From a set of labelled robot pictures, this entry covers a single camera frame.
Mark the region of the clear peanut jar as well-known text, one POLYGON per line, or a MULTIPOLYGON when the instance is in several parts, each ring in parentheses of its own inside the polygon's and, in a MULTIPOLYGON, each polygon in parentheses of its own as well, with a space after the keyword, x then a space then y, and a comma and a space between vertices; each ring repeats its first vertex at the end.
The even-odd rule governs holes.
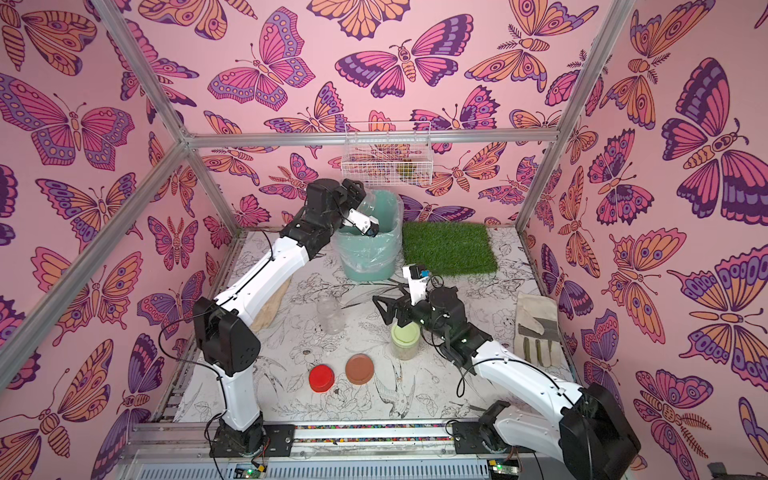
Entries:
POLYGON ((322 294, 316 304, 319 326, 327 335, 336 335, 345 328, 345 318, 341 305, 331 294, 322 294))

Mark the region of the brown jar lid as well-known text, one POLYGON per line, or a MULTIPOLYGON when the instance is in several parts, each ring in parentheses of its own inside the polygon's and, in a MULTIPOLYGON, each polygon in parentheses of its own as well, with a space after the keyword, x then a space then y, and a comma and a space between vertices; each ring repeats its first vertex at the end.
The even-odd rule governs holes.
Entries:
POLYGON ((374 373, 374 363, 366 354, 351 356, 345 365, 346 378, 354 385, 365 385, 374 377, 374 373))

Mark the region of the red jar lid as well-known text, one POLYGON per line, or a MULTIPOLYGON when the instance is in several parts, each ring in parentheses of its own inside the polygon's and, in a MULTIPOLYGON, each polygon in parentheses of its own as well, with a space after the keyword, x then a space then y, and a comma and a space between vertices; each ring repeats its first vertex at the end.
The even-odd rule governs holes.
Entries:
POLYGON ((320 364, 310 370, 308 381, 313 392, 324 393, 333 387, 335 373, 328 365, 320 364))

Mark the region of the brown lid peanut jar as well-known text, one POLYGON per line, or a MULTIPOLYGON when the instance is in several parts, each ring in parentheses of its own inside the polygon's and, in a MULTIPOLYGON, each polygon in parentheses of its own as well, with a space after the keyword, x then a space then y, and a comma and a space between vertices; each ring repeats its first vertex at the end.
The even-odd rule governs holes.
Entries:
POLYGON ((368 217, 378 217, 377 209, 377 193, 375 191, 368 191, 365 198, 356 207, 356 211, 360 214, 368 217))

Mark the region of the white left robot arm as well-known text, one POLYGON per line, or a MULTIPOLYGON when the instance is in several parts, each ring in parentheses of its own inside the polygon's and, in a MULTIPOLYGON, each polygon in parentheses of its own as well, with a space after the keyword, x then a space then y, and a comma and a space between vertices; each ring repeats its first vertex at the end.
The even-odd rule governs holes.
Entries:
POLYGON ((357 180, 311 182, 302 208, 262 259, 215 298, 201 297, 194 304, 196 345, 204 365, 216 373, 224 401, 211 442, 213 458, 250 456, 266 449, 263 413, 250 373, 261 349, 252 325, 268 300, 338 230, 351 227, 363 235, 378 234, 379 221, 359 211, 365 198, 364 184, 357 180))

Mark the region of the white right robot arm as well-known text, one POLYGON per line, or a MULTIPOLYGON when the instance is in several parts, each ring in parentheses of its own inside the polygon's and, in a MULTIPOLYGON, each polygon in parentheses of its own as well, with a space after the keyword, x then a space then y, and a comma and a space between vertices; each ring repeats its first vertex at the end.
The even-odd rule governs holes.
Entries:
POLYGON ((575 479, 621 479, 641 450, 641 442, 614 395, 558 379, 507 350, 471 323, 455 287, 439 287, 415 299, 372 298, 387 325, 414 324, 439 339, 439 352, 460 371, 501 387, 538 414, 525 420, 499 402, 485 414, 491 424, 482 438, 492 450, 524 447, 560 461, 575 479))

